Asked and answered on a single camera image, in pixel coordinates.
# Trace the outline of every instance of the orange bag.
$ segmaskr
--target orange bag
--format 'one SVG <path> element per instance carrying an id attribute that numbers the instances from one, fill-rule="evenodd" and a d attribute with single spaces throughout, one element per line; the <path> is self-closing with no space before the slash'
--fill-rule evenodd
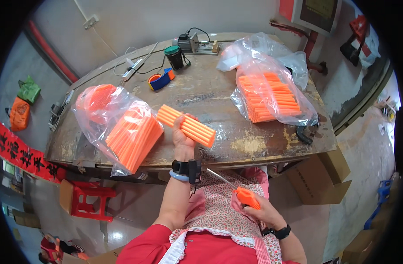
<path id="1" fill-rule="evenodd" d="M 11 131 L 20 131 L 27 128 L 29 124 L 30 105 L 20 98 L 16 97 L 11 107 L 9 121 L 11 123 Z"/>

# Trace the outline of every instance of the metal rod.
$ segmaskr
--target metal rod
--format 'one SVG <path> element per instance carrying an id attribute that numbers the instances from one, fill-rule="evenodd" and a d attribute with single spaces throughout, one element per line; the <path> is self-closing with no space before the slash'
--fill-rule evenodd
<path id="1" fill-rule="evenodd" d="M 230 181 L 228 181 L 227 179 L 225 179 L 224 177 L 220 176 L 219 174 L 217 174 L 216 172 L 212 171 L 211 169 L 207 169 L 208 172 L 210 172 L 211 174 L 215 175 L 216 177 L 218 177 L 219 179 L 221 179 L 222 181 L 228 183 L 232 188 L 237 189 L 237 187 L 235 185 L 233 185 L 232 183 L 230 183 Z"/>

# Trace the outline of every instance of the floral apron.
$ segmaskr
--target floral apron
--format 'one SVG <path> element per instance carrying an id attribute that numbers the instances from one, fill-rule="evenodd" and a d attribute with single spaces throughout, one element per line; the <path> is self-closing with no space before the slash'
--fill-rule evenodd
<path id="1" fill-rule="evenodd" d="M 235 186 L 268 198 L 267 175 L 259 168 L 249 168 L 244 172 L 248 177 L 239 176 L 233 171 L 219 173 Z M 175 264 L 184 258 L 184 240 L 188 231 L 209 231 L 213 235 L 230 236 L 235 243 L 254 248 L 260 264 L 281 264 L 278 239 L 273 234 L 261 234 L 266 224 L 242 211 L 241 203 L 227 183 L 208 172 L 202 172 L 201 179 L 196 193 L 190 198 L 183 229 L 176 229 L 169 236 L 171 247 L 159 263 Z"/>

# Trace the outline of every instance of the hand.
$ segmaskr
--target hand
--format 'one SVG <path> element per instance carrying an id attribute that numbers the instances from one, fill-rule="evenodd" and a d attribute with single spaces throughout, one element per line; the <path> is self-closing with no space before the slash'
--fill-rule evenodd
<path id="1" fill-rule="evenodd" d="M 281 230 L 286 227 L 286 221 L 266 198 L 261 197 L 257 193 L 254 194 L 254 197 L 260 204 L 260 210 L 246 206 L 243 210 L 247 214 L 272 225 L 272 228 L 275 230 Z"/>
<path id="2" fill-rule="evenodd" d="M 185 115 L 199 121 L 198 118 L 191 114 Z M 180 128 L 183 121 L 184 115 L 180 116 L 174 121 L 174 126 L 172 128 L 172 139 L 175 145 L 175 160 L 188 162 L 188 160 L 194 159 L 194 147 L 196 146 L 196 142 L 187 137 L 181 131 Z"/>

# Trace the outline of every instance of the wrist strap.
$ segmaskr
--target wrist strap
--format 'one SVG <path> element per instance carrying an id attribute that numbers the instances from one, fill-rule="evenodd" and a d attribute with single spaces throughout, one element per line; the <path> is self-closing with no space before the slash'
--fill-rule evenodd
<path id="1" fill-rule="evenodd" d="M 188 182 L 189 181 L 189 178 L 187 176 L 178 174 L 178 173 L 174 172 L 173 170 L 169 171 L 169 175 L 172 178 L 175 178 L 175 179 L 180 180 L 182 182 Z"/>

